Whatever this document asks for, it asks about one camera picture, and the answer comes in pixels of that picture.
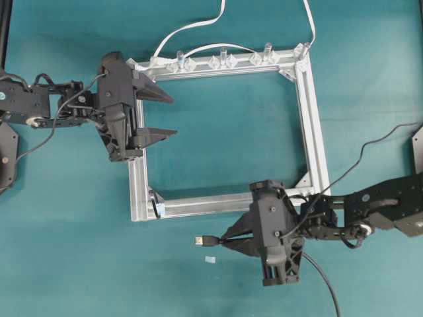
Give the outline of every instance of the white cable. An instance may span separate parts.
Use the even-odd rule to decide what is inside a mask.
[[[211,48],[239,48],[241,50],[245,50],[251,53],[255,53],[254,50],[250,49],[250,48],[246,48],[244,46],[241,45],[236,45],[236,44],[230,44],[230,43],[215,43],[215,44],[208,44],[208,45],[204,45],[204,46],[200,46],[199,48],[194,48],[192,51],[189,51],[188,53],[186,53],[184,55],[184,57],[190,57],[191,55],[201,52],[201,51],[205,51],[205,50],[210,50]]]
[[[301,53],[300,59],[303,59],[307,55],[308,51],[310,50],[311,46],[314,44],[316,40],[316,26],[315,26],[315,21],[313,20],[313,14],[311,13],[309,0],[303,0],[303,2],[304,2],[305,11],[307,12],[307,17],[309,19],[312,38],[310,43],[306,43],[304,45],[304,49],[303,49],[303,52]]]
[[[168,36],[166,36],[163,41],[161,41],[159,47],[156,49],[156,52],[154,52],[153,57],[158,57],[160,54],[160,51],[163,49],[163,46],[165,46],[165,44],[167,43],[167,41],[169,41],[169,39],[174,36],[176,33],[182,31],[182,30],[188,30],[189,28],[196,28],[197,26],[206,26],[206,25],[211,25],[215,22],[217,22],[217,20],[220,19],[220,17],[222,16],[222,14],[225,12],[225,6],[226,6],[226,0],[221,0],[221,5],[220,5],[220,12],[219,15],[211,20],[206,20],[206,21],[200,21],[200,22],[195,22],[192,24],[188,24],[186,26],[183,26],[182,28],[179,28],[178,30],[173,31],[172,33],[170,33]]]

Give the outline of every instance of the aluminum frame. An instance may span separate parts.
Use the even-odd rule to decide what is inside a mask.
[[[135,70],[137,68],[144,69],[141,71],[154,81],[278,71],[293,82],[296,87],[308,167],[308,172],[302,177],[296,187],[286,191],[288,195],[311,195],[326,188],[329,185],[329,178],[311,62],[309,53],[307,52],[304,55],[305,47],[303,44],[299,44],[292,50],[274,51],[271,55],[269,55],[269,52],[254,53],[254,56],[251,53],[230,55],[228,58],[231,59],[231,64],[224,62],[221,56],[219,59],[221,65],[211,63],[211,61],[216,60],[216,57],[199,57],[184,61],[184,63],[188,62],[191,64],[190,67],[187,67],[188,69],[185,69],[183,64],[181,67],[180,63],[177,65],[178,67],[175,67],[175,65],[151,66],[148,62],[136,63],[133,60],[129,60],[128,63],[133,64]],[[143,127],[143,104],[140,100],[137,103],[137,116],[138,126]],[[142,157],[128,162],[128,170],[131,220],[148,221],[156,219],[151,204],[151,199],[154,198],[153,190],[148,186],[147,151],[145,149]],[[156,198],[158,198],[157,209],[162,219],[247,211],[252,202],[250,192],[172,200],[165,200],[160,196],[156,196]],[[292,199],[292,202],[294,205],[300,205],[302,201]]]

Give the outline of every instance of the teal table surface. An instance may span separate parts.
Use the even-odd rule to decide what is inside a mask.
[[[217,14],[218,0],[15,0],[6,70],[32,81],[96,75],[102,55],[147,60],[169,32]],[[330,179],[362,143],[423,120],[422,21],[417,0],[312,0],[311,59]],[[301,0],[228,0],[221,20],[172,38],[163,56],[229,42],[262,50],[311,36]],[[149,148],[150,184],[166,198],[245,192],[306,171],[293,85],[277,73],[160,83],[174,104],[146,102],[148,126],[178,135]],[[56,100],[52,98],[52,109]],[[49,131],[14,125],[19,151]],[[399,130],[365,152],[333,188],[346,194],[413,172],[410,136]],[[261,286],[259,259],[196,248],[239,213],[132,223],[126,164],[111,163],[93,125],[59,129],[19,165],[0,196],[0,316],[334,316],[307,262],[301,282]],[[359,250],[307,241],[329,276],[343,316],[421,316],[423,238],[377,232]],[[215,264],[204,261],[216,257]]]

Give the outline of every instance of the small white label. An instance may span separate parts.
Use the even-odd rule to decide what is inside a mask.
[[[204,261],[206,261],[206,263],[215,264],[216,263],[216,257],[214,257],[214,256],[206,256],[204,258]]]

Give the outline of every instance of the black wire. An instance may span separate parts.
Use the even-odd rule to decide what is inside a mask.
[[[154,214],[155,214],[156,218],[160,219],[161,216],[157,212],[156,199],[157,199],[157,195],[156,195],[156,193],[154,193],[153,197],[151,198],[151,204],[153,205],[153,210],[154,210]]]
[[[0,81],[2,81],[3,79],[16,79],[18,81],[20,81],[22,83],[22,85],[24,86],[24,88],[26,89],[26,91],[31,91],[28,83],[21,77],[15,74],[8,74],[8,73],[0,73]]]
[[[49,76],[49,75],[47,75],[47,74],[45,74],[45,73],[41,73],[41,74],[38,74],[36,77],[35,77],[35,81],[34,81],[34,84],[32,85],[32,86],[36,86],[36,85],[38,85],[39,84],[39,82],[40,82],[40,79],[41,78],[44,78],[45,80],[46,80],[46,82],[50,85],[50,86],[54,86],[55,84],[54,84],[54,82],[53,82],[53,79]]]
[[[329,288],[330,294],[332,295],[333,305],[335,306],[335,310],[336,310],[336,316],[337,317],[340,317],[341,316],[341,310],[339,308],[338,299],[336,298],[335,291],[334,291],[332,285],[330,284],[330,281],[329,281],[328,277],[326,276],[325,272],[319,266],[319,264],[317,264],[317,262],[311,256],[309,256],[307,253],[303,252],[303,257],[308,262],[310,262],[310,264],[312,266],[314,266],[316,268],[316,270],[320,273],[320,275],[322,276],[322,278],[325,280],[325,283],[326,283],[326,285]]]
[[[103,76],[105,76],[106,74],[100,74],[100,75],[97,75],[94,79],[93,79],[93,81],[91,81],[91,83],[88,85],[88,86],[86,86],[83,90],[81,90],[81,91],[79,91],[79,92],[77,92],[76,94],[74,94],[72,97],[70,97],[69,99],[67,99],[59,108],[58,108],[58,110],[56,111],[56,114],[54,115],[54,119],[53,119],[53,124],[52,124],[52,131],[50,132],[50,134],[49,134],[49,136],[47,136],[47,138],[45,138],[45,140],[43,140],[43,142],[41,142],[40,144],[38,144],[37,146],[35,146],[35,147],[33,147],[33,148],[31,148],[31,149],[29,149],[29,150],[27,150],[27,151],[25,151],[24,153],[22,153],[21,155],[19,155],[18,157],[17,157],[17,159],[16,159],[16,162],[15,162],[15,176],[14,176],[14,178],[13,178],[13,180],[10,182],[10,184],[8,185],[8,186],[4,186],[4,187],[1,187],[0,188],[0,191],[1,190],[6,190],[7,188],[10,188],[11,187],[11,184],[13,184],[13,182],[16,180],[16,177],[17,177],[17,166],[18,166],[18,162],[23,158],[23,157],[25,157],[26,155],[28,155],[28,154],[30,154],[30,153],[32,153],[32,152],[34,152],[34,151],[36,151],[36,150],[38,150],[40,147],[43,147],[52,137],[53,137],[53,135],[54,135],[54,131],[55,131],[55,129],[56,129],[56,122],[57,122],[57,120],[58,120],[58,117],[59,117],[59,113],[61,112],[61,110],[63,109],[63,107],[65,107],[67,104],[69,104],[73,99],[75,99],[75,98],[77,98],[78,96],[80,96],[81,94],[83,94],[85,91],[87,91],[87,90],[89,90],[94,84],[95,84],[95,82],[100,78],[100,77],[103,77]]]
[[[343,175],[341,175],[335,181],[333,181],[332,183],[330,183],[328,187],[326,187],[323,191],[321,191],[318,195],[316,195],[316,197],[314,198],[314,200],[311,202],[310,206],[308,206],[308,208],[307,208],[307,210],[306,210],[306,212],[305,212],[302,220],[300,220],[298,222],[298,224],[295,227],[293,227],[290,231],[288,231],[287,233],[281,235],[280,238],[281,239],[282,238],[286,238],[287,236],[290,236],[295,231],[297,231],[298,228],[307,220],[307,217],[310,215],[310,213],[313,212],[313,210],[314,210],[313,208],[314,208],[316,202],[318,202],[318,200],[322,197],[322,195],[329,188],[331,188],[333,185],[337,184],[339,181],[341,181],[341,179],[343,179],[345,176],[347,176],[353,169],[355,169],[355,167],[357,167],[357,165],[359,165],[359,163],[362,161],[365,147],[367,147],[370,144],[378,143],[378,142],[381,142],[381,141],[385,140],[386,138],[390,137],[392,135],[392,133],[394,133],[399,127],[409,127],[409,126],[412,126],[412,125],[421,125],[421,124],[423,124],[423,122],[402,123],[402,124],[396,125],[388,134],[386,134],[385,136],[381,137],[380,139],[376,139],[376,140],[368,141],[368,142],[364,143],[362,145],[362,149],[360,151],[360,157],[358,158],[357,162],[355,162],[349,169],[347,169],[347,171],[345,173],[343,173]]]
[[[361,234],[361,235],[359,235],[359,237],[357,237],[357,243],[356,244],[352,244],[350,241],[348,241],[345,238],[345,236],[343,234],[341,234],[341,240],[350,249],[358,249],[358,248],[360,248],[363,245],[364,239],[365,239],[365,234]]]
[[[305,201],[306,203],[308,202],[308,199],[304,196],[304,195],[292,195],[289,198],[297,198],[297,199],[302,199],[303,201]]]

